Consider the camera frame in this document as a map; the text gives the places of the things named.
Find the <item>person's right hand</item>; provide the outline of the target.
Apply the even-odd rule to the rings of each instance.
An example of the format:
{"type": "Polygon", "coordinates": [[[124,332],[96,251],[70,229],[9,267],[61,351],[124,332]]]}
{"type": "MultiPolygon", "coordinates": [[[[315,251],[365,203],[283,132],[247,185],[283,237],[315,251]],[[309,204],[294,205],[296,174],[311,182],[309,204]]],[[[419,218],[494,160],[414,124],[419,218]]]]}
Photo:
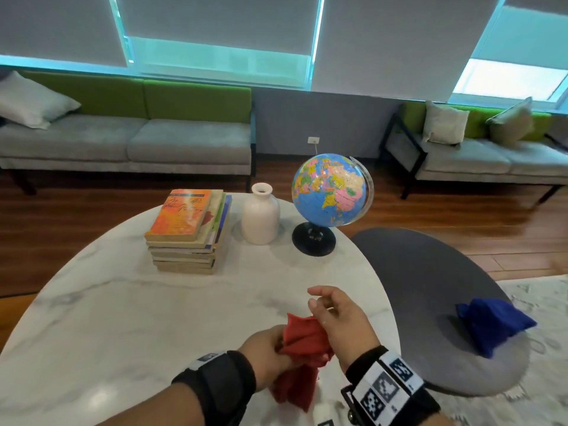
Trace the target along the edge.
{"type": "Polygon", "coordinates": [[[344,373],[355,360],[380,346],[380,340],[365,312],[344,291],[335,286],[313,286],[307,292],[311,299],[330,298],[335,303],[338,317],[317,321],[326,331],[344,373]]]}

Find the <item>person's left hand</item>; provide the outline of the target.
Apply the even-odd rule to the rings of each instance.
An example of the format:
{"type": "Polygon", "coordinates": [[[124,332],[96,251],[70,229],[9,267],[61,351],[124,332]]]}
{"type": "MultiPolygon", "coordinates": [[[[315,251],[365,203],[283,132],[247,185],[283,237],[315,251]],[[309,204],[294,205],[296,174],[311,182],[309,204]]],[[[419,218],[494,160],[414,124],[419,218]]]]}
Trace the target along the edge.
{"type": "Polygon", "coordinates": [[[249,336],[238,351],[248,360],[256,380],[258,393],[273,385],[284,372],[296,369],[299,364],[294,362],[294,368],[274,368],[270,355],[270,328],[260,330],[249,336]]]}

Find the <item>red cloth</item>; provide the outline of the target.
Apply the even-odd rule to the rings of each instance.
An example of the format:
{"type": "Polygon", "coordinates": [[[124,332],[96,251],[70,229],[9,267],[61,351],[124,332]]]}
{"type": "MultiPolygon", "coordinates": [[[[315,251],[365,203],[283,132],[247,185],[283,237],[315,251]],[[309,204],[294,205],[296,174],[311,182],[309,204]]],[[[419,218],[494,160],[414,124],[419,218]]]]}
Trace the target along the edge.
{"type": "Polygon", "coordinates": [[[308,413],[314,400],[319,369],[334,357],[328,335],[313,316],[288,314],[279,354],[290,357],[297,368],[283,372],[270,388],[274,400],[308,413]]]}

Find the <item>person's right forearm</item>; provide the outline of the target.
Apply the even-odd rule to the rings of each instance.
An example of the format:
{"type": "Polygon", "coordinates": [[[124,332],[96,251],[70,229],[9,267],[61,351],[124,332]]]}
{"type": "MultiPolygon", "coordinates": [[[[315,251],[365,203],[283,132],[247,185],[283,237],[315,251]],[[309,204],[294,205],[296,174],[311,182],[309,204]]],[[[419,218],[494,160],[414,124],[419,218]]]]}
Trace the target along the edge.
{"type": "Polygon", "coordinates": [[[420,426],[457,426],[448,416],[437,412],[425,419],[420,426]]]}

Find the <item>person's left forearm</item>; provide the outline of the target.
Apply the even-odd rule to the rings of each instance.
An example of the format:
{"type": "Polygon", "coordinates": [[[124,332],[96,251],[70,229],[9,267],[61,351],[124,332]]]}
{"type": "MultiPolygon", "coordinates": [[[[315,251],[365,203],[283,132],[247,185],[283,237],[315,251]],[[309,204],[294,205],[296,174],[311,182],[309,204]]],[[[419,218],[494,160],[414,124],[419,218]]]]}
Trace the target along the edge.
{"type": "Polygon", "coordinates": [[[195,392],[175,383],[96,426],[205,426],[195,392]]]}

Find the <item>black left wristband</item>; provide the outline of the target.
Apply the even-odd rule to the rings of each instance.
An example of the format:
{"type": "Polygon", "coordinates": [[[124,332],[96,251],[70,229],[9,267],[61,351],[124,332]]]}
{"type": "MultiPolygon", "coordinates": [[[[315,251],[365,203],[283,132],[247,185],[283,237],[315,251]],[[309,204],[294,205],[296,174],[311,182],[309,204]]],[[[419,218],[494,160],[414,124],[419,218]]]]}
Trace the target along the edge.
{"type": "Polygon", "coordinates": [[[178,383],[196,395],[205,426],[240,426],[257,391],[252,365],[239,351],[203,355],[174,377],[178,383]]]}

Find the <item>black right wristband with markers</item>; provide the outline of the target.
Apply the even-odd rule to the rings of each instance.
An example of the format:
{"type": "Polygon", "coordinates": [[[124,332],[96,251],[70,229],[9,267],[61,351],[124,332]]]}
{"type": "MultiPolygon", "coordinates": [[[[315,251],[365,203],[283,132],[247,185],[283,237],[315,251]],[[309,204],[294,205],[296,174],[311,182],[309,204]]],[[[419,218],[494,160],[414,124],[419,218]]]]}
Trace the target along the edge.
{"type": "Polygon", "coordinates": [[[441,412],[423,379],[382,345],[359,356],[345,376],[341,394],[353,426],[421,426],[441,412]]]}

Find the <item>dark grey oval side table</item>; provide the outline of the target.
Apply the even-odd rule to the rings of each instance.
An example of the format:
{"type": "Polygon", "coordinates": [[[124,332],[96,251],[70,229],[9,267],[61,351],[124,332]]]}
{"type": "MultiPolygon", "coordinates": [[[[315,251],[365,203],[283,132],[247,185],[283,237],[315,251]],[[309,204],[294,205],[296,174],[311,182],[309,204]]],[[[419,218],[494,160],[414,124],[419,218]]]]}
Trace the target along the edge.
{"type": "Polygon", "coordinates": [[[522,332],[493,358],[476,350],[456,305],[475,298],[512,301],[475,262],[424,233],[373,228],[351,238],[376,272],[394,312],[401,356],[429,388],[459,396],[492,396],[518,385],[530,360],[522,332]]]}

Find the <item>white ceramic vase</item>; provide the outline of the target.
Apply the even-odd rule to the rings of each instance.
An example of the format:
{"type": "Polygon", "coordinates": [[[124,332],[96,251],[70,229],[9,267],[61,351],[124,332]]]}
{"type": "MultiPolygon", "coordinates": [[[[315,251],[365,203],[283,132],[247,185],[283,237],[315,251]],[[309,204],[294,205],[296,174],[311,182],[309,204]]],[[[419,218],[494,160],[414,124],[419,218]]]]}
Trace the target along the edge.
{"type": "Polygon", "coordinates": [[[267,245],[278,236],[280,204],[268,183],[255,183],[243,204],[241,232],[248,243],[267,245]]]}

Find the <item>world globe on black stand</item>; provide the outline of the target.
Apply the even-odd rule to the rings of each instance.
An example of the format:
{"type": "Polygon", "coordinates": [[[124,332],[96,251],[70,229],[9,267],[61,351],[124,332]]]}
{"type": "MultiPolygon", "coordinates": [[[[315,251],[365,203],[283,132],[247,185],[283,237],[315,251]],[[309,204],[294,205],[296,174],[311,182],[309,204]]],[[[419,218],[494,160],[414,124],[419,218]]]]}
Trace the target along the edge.
{"type": "Polygon", "coordinates": [[[296,210],[306,220],[293,230],[293,244],[308,256],[324,257],[336,246],[332,228],[362,219],[373,204],[375,188],[359,160],[325,153],[301,165],[291,192],[296,210]]]}

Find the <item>stack of books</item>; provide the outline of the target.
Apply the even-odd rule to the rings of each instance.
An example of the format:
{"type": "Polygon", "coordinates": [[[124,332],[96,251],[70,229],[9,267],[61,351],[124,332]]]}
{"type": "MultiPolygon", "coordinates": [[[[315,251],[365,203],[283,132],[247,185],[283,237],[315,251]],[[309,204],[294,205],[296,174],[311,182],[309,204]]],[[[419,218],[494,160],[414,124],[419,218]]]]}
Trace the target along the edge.
{"type": "Polygon", "coordinates": [[[144,235],[157,270],[213,274],[232,203],[233,196],[223,190],[172,190],[144,235]]]}

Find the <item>blue cloth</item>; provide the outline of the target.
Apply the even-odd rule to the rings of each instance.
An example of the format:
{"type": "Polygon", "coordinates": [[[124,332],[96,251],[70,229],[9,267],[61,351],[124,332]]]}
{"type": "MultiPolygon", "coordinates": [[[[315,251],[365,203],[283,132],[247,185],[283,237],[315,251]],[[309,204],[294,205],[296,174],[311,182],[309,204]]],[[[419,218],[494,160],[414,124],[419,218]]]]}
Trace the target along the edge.
{"type": "Polygon", "coordinates": [[[484,358],[493,358],[496,348],[537,326],[529,315],[501,299],[475,298],[470,303],[458,303],[456,313],[484,358]]]}

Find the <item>cream pillow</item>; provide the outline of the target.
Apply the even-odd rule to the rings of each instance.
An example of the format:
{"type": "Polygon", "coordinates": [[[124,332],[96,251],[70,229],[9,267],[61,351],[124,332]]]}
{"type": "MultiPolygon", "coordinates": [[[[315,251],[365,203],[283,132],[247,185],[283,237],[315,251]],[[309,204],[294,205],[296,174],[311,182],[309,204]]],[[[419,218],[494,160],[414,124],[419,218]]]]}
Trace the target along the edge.
{"type": "Polygon", "coordinates": [[[463,142],[470,111],[426,101],[423,143],[456,146],[463,142]]]}

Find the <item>light patterned rug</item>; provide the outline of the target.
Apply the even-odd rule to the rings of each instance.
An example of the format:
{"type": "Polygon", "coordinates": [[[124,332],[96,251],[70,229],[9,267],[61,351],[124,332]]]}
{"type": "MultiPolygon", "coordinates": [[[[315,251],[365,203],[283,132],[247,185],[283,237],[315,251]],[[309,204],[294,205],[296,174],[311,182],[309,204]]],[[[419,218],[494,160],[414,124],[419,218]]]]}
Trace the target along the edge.
{"type": "Polygon", "coordinates": [[[501,280],[498,285],[537,322],[520,383],[496,396],[430,391],[454,426],[568,426],[568,274],[501,280]]]}

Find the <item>long grey and green sofa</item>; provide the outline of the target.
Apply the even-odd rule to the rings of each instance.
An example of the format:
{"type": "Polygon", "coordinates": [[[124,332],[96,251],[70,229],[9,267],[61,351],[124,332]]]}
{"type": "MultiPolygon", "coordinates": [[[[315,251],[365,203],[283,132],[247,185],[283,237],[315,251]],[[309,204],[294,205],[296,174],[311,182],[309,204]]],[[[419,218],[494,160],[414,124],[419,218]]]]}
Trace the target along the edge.
{"type": "MultiPolygon", "coordinates": [[[[12,71],[0,71],[0,80],[12,71]]],[[[0,118],[0,170],[26,195],[26,171],[231,176],[251,189],[256,120],[248,87],[21,71],[81,108],[32,129],[0,118]]]]}

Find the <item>window pane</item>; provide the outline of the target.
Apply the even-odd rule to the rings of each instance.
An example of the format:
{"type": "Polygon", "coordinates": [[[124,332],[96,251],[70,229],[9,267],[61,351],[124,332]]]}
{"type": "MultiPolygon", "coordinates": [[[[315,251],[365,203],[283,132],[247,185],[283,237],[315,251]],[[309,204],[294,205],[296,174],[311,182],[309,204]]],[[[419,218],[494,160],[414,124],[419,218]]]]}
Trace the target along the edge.
{"type": "Polygon", "coordinates": [[[557,103],[568,90],[568,67],[512,64],[471,58],[453,90],[454,94],[557,103]]]}
{"type": "Polygon", "coordinates": [[[312,57],[143,37],[129,37],[136,70],[147,77],[306,89],[312,57]]]}

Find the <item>beige pillow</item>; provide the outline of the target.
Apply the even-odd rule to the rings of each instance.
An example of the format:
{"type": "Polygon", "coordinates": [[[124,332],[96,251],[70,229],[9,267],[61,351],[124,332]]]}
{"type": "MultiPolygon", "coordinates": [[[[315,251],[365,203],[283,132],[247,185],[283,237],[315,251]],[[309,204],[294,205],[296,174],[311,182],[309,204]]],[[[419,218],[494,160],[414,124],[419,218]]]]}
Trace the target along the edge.
{"type": "Polygon", "coordinates": [[[533,99],[528,97],[486,120],[489,139],[498,145],[510,147],[533,133],[532,107],[533,99]]]}

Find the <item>grey roller blind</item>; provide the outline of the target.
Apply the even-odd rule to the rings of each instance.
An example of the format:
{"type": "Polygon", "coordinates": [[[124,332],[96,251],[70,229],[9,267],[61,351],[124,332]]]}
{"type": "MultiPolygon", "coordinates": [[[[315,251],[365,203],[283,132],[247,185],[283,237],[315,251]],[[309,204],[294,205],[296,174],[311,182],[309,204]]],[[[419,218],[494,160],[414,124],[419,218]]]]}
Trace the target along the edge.
{"type": "Polygon", "coordinates": [[[568,0],[499,0],[471,57],[568,70],[568,0]]]}
{"type": "Polygon", "coordinates": [[[311,91],[448,101],[499,0],[324,0],[311,91]]]}
{"type": "Polygon", "coordinates": [[[0,0],[0,56],[127,66],[110,0],[0,0]]]}
{"type": "Polygon", "coordinates": [[[128,36],[311,54],[319,0],[117,0],[128,36]]]}

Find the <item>white pillow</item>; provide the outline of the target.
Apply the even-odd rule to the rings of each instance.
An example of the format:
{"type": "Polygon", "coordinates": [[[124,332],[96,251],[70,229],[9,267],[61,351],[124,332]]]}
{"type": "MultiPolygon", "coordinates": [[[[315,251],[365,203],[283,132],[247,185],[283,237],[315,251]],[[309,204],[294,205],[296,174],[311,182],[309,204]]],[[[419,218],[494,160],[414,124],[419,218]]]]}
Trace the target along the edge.
{"type": "Polygon", "coordinates": [[[81,108],[81,103],[12,71],[0,80],[0,118],[32,129],[81,108]]]}

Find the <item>grey sofa with black frame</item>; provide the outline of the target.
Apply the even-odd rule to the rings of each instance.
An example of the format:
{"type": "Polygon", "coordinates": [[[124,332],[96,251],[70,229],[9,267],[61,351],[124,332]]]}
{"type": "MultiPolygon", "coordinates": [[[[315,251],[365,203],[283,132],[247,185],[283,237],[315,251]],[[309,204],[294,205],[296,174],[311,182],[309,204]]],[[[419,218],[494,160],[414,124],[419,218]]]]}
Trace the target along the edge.
{"type": "Polygon", "coordinates": [[[378,147],[380,157],[392,157],[407,173],[401,199],[408,197],[415,181],[548,186],[540,204],[568,188],[568,145],[549,134],[557,119],[552,114],[532,110],[534,132],[505,147],[489,139],[486,120],[507,109],[434,102],[470,111],[463,142],[451,146],[422,142],[425,102],[403,102],[378,147]]]}

